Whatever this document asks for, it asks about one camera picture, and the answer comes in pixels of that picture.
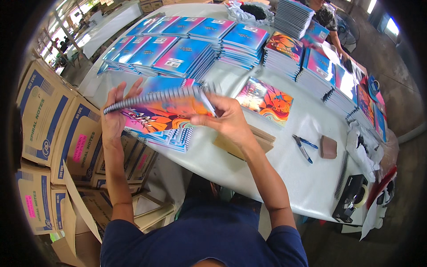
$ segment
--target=white tablecloth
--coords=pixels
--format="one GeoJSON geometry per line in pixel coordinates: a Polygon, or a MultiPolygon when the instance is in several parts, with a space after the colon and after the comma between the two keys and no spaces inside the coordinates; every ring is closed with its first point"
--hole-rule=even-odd
{"type": "MultiPolygon", "coordinates": [[[[98,25],[89,28],[86,33],[82,34],[76,40],[76,43],[80,48],[83,47],[83,54],[89,59],[103,43],[141,15],[142,11],[139,0],[125,1],[119,9],[105,17],[98,25]]],[[[71,56],[76,51],[77,49],[71,45],[66,51],[68,59],[71,59],[71,56]]]]}
{"type": "MultiPolygon", "coordinates": [[[[215,4],[175,4],[163,6],[157,11],[165,12],[167,16],[227,19],[226,7],[215,4]]],[[[269,27],[265,27],[265,29],[269,30],[270,33],[273,32],[273,29],[269,27]]],[[[134,74],[114,71],[97,76],[96,73],[100,65],[101,60],[98,60],[79,87],[79,92],[98,108],[105,103],[107,93],[112,86],[117,86],[124,80],[127,82],[127,91],[138,79],[138,76],[134,74]]],[[[332,213],[338,202],[333,195],[347,140],[345,121],[320,100],[312,98],[297,83],[270,73],[261,66],[246,71],[222,62],[216,62],[205,79],[220,84],[223,95],[235,97],[249,76],[254,76],[271,84],[294,98],[289,119],[284,128],[259,117],[257,114],[244,111],[249,124],[277,138],[274,142],[274,148],[266,155],[287,186],[292,211],[297,214],[336,222],[332,218],[332,213]],[[292,134],[316,144],[320,143],[322,135],[336,140],[338,143],[337,158],[334,160],[322,159],[320,158],[320,151],[307,147],[306,150],[314,162],[314,164],[310,164],[301,154],[292,134]]],[[[210,181],[262,201],[248,165],[214,146],[212,142],[216,135],[217,133],[212,129],[197,127],[187,153],[180,153],[153,144],[149,146],[210,181]]],[[[358,166],[350,158],[347,176],[360,173],[358,166]]],[[[353,224],[362,225],[365,216],[366,209],[356,210],[352,216],[353,224]]]]}

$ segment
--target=eraser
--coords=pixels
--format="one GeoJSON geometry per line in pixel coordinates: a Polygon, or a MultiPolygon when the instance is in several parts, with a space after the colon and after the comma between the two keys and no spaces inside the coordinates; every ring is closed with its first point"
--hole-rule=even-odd
{"type": "Polygon", "coordinates": [[[320,139],[320,156],[326,159],[336,158],[336,141],[322,135],[320,139]]]}

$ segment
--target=pink label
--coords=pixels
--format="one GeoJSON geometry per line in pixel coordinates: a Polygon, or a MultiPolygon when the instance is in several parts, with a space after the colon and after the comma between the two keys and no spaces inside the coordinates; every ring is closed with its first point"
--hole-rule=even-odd
{"type": "Polygon", "coordinates": [[[85,147],[87,135],[80,134],[79,139],[77,140],[76,149],[74,150],[73,161],[80,162],[82,156],[83,148],[85,147]]]}
{"type": "Polygon", "coordinates": [[[27,204],[29,217],[35,218],[34,207],[32,205],[32,197],[30,195],[25,195],[25,201],[27,204]]]}
{"type": "Polygon", "coordinates": [[[139,164],[139,166],[138,166],[138,170],[140,170],[141,169],[141,167],[142,167],[142,165],[144,164],[144,162],[145,162],[145,160],[147,159],[147,155],[143,155],[142,156],[142,160],[141,160],[141,163],[139,164]]]}

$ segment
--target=packing tape roll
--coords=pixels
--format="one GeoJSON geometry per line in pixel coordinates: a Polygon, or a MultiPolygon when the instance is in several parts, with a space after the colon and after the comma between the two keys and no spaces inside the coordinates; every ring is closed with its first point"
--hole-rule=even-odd
{"type": "Polygon", "coordinates": [[[354,208],[361,208],[366,203],[366,201],[368,200],[368,195],[369,195],[368,194],[368,187],[366,185],[362,185],[362,189],[364,191],[362,200],[359,203],[355,203],[353,205],[354,208]]]}

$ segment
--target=camouflage shirt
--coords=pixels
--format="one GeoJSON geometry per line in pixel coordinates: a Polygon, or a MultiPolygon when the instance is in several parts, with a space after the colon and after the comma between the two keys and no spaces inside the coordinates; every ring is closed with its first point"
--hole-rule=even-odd
{"type": "MultiPolygon", "coordinates": [[[[308,6],[309,0],[299,1],[308,6]]],[[[332,32],[336,32],[338,30],[335,14],[326,6],[326,4],[322,5],[322,7],[314,14],[313,19],[332,32]]]]}

